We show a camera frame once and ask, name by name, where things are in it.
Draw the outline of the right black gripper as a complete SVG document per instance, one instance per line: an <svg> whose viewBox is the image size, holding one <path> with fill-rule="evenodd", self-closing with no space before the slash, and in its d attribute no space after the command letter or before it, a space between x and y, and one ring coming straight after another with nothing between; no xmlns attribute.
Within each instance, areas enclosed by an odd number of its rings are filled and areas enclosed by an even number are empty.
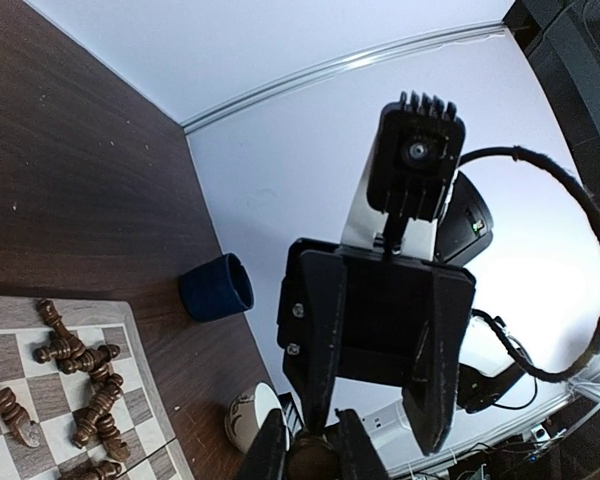
<svg viewBox="0 0 600 480"><path fill-rule="evenodd" d="M339 377L402 388L424 455L441 450L456 408L459 354L475 295L462 267L299 239L288 250L278 310L283 372L306 429L321 435Z"/></svg>

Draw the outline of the wooden chess board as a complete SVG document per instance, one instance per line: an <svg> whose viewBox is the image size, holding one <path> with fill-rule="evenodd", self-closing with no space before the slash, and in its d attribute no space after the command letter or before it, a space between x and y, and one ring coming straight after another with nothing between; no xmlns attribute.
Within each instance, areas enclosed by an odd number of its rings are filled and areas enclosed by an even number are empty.
<svg viewBox="0 0 600 480"><path fill-rule="evenodd" d="M56 299L64 325L88 348L116 345L111 363L124 383L111 409L130 457L123 479L190 479L193 474L175 437L144 353L131 307L125 302ZM39 445L25 446L0 416L0 479L59 479L107 460L98 438L76 447L75 420L94 394L85 372L62 373L55 362L37 363L36 348L52 330L32 298L0 296L0 390L10 389L39 433Z"/></svg>

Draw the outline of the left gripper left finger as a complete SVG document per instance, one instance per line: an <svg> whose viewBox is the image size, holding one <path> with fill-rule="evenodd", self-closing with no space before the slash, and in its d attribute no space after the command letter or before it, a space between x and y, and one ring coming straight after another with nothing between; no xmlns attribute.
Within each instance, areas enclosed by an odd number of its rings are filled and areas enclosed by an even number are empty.
<svg viewBox="0 0 600 480"><path fill-rule="evenodd" d="M281 480L288 429L280 409L271 410L244 457L235 480Z"/></svg>

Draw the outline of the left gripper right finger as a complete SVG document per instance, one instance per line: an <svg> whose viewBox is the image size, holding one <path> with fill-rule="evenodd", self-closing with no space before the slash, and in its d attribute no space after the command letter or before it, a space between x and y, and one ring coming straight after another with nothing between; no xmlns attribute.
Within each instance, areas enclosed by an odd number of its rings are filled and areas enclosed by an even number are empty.
<svg viewBox="0 0 600 480"><path fill-rule="evenodd" d="M357 413L337 410L339 419L336 451L340 478L344 480L389 480L389 475Z"/></svg>

